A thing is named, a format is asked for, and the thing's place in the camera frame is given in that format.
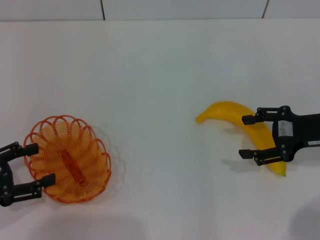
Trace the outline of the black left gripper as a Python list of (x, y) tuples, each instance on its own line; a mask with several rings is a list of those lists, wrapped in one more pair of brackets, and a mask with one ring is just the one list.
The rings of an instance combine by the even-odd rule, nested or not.
[(52, 173), (29, 183), (14, 185), (13, 173), (8, 162), (38, 153), (39, 145), (37, 143), (22, 147), (16, 141), (0, 148), (0, 205), (2, 207), (8, 207), (13, 202), (41, 198), (43, 188), (56, 184), (56, 175)]

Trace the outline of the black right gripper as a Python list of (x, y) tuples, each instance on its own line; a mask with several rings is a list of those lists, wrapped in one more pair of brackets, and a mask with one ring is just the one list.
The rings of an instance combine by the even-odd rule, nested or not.
[(297, 115), (289, 106), (258, 107), (253, 115), (241, 118), (244, 125), (273, 122), (272, 137), (276, 148), (263, 150), (240, 149), (242, 159), (253, 159), (258, 166), (291, 162), (296, 152), (320, 145), (320, 115)]

